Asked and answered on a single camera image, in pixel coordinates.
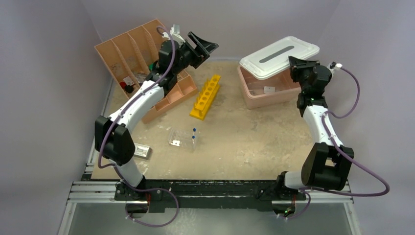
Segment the clear well plate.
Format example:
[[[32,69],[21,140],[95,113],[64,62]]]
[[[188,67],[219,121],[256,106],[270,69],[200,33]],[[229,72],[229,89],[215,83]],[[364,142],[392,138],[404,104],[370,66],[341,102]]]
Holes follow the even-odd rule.
[[[186,130],[172,129],[169,133],[168,144],[171,146],[181,147],[181,148],[194,151],[190,147],[192,135],[193,135],[193,128],[186,129]],[[196,128],[196,138],[197,138],[197,143],[198,143],[199,131],[197,128]]]

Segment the white plastic bin lid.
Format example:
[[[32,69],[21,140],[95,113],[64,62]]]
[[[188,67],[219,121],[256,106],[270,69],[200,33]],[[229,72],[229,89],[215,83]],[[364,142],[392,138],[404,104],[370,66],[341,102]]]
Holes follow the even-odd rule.
[[[319,51],[319,46],[315,44],[287,36],[243,57],[239,64],[256,79],[266,80],[289,68],[289,56],[305,60]]]

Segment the white packet pouch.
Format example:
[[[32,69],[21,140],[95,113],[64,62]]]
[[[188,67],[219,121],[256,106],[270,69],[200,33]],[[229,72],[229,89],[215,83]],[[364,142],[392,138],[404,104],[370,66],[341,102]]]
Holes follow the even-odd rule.
[[[264,91],[264,94],[269,95],[269,94],[275,93],[276,92],[276,88],[275,87],[271,87],[271,86],[264,86],[263,87],[263,91]]]

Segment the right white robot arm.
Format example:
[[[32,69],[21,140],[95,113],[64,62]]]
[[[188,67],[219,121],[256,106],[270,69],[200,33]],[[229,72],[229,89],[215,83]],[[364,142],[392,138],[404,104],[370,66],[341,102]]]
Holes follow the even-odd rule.
[[[276,196],[287,199],[295,189],[317,187],[342,190],[351,168],[351,162],[340,151],[351,158],[352,148],[345,147],[337,137],[328,117],[328,105],[323,95],[331,81],[334,71],[342,68],[340,63],[332,62],[328,67],[319,61],[303,60],[289,56],[290,77],[299,83],[301,91],[297,108],[306,121],[314,145],[305,159],[300,171],[285,171],[280,175],[283,181],[275,185]]]

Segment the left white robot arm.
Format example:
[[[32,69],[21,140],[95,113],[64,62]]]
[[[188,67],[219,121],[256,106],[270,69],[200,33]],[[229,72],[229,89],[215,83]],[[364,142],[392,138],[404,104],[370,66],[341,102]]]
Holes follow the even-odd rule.
[[[94,123],[94,147],[98,151],[97,166],[112,167],[121,182],[127,185],[127,194],[133,200],[142,199],[146,191],[145,176],[133,159],[136,147],[131,133],[146,113],[165,98],[177,84],[177,75],[187,67],[198,68],[219,48],[188,33],[193,47],[180,34],[164,32],[167,40],[161,44],[159,58],[153,63],[141,88],[116,112],[99,116]]]

